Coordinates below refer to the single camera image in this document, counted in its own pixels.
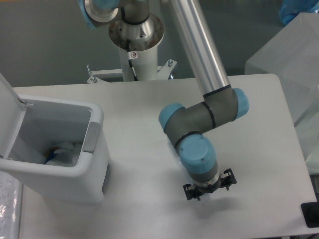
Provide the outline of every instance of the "white bin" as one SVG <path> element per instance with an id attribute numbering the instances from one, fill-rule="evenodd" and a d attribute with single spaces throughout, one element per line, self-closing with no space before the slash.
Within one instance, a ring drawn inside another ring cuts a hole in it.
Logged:
<path id="1" fill-rule="evenodd" d="M 102 201 L 110 155 L 100 106 L 20 97 L 0 74 L 0 171 L 49 198 Z M 47 165 L 48 149 L 65 141 L 82 145 L 76 165 Z"/>

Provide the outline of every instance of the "open bin lid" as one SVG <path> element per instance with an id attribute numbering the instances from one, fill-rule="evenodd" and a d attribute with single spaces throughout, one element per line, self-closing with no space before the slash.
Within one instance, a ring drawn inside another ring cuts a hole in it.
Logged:
<path id="1" fill-rule="evenodd" d="M 0 74 L 0 157 L 7 158 L 19 133 L 26 106 Z"/>

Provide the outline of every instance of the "gray wall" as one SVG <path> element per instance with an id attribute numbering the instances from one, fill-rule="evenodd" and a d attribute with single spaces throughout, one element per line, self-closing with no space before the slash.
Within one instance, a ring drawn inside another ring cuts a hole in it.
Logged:
<path id="1" fill-rule="evenodd" d="M 228 75 L 244 64 L 283 27 L 280 0 L 201 0 Z M 192 77 L 167 5 L 151 0 L 165 25 L 159 64 L 178 62 L 176 76 Z M 76 0 L 0 1 L 0 72 L 12 86 L 80 84 L 92 70 L 119 69 L 108 28 L 87 28 Z"/>

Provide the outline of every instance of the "blue object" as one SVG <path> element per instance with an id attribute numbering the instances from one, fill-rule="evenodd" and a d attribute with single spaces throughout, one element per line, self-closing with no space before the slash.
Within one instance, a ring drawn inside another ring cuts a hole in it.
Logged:
<path id="1" fill-rule="evenodd" d="M 236 119 L 244 116 L 249 111 L 249 101 L 245 93 L 242 89 L 236 88 L 234 89 L 237 100 L 238 100 L 238 110 L 237 110 L 237 116 Z"/>
<path id="2" fill-rule="evenodd" d="M 170 104 L 166 106 L 164 109 L 162 109 L 162 111 L 159 114 L 159 122 L 163 130 L 165 130 L 165 126 L 169 118 L 180 108 L 185 109 L 185 107 L 182 104 L 176 103 L 176 104 Z"/>
<path id="3" fill-rule="evenodd" d="M 120 0 L 93 0 L 93 3 L 98 8 L 105 10 L 105 9 L 112 9 L 119 4 Z"/>
<path id="4" fill-rule="evenodd" d="M 80 9 L 81 9 L 82 15 L 83 15 L 83 17 L 84 17 L 84 19 L 86 21 L 86 24 L 88 25 L 88 27 L 90 29 L 96 29 L 96 27 L 93 25 L 93 23 L 91 22 L 90 18 L 88 17 L 88 15 L 86 13 L 83 0 L 78 0 L 78 2 L 79 2 L 79 6 L 80 6 Z"/>
<path id="5" fill-rule="evenodd" d="M 318 13 L 319 0 L 283 0 L 283 4 L 279 10 L 280 21 L 287 25 L 300 12 Z"/>
<path id="6" fill-rule="evenodd" d="M 186 170 L 196 174 L 206 173 L 216 164 L 215 149 L 201 134 L 192 134 L 181 142 L 179 157 Z"/>

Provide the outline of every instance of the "white table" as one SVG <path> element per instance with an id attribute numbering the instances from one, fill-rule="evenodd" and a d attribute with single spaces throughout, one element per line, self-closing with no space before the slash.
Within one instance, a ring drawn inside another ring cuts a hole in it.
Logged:
<path id="1" fill-rule="evenodd" d="M 250 100 L 248 114 L 205 135 L 220 170 L 238 184 L 187 201 L 187 179 L 158 115 L 170 103 L 202 101 L 194 79 L 16 88 L 18 93 L 100 104 L 113 165 L 101 205 L 46 199 L 24 188 L 21 239 L 247 239 L 319 233 L 300 204 L 315 201 L 280 82 L 230 77 Z"/>

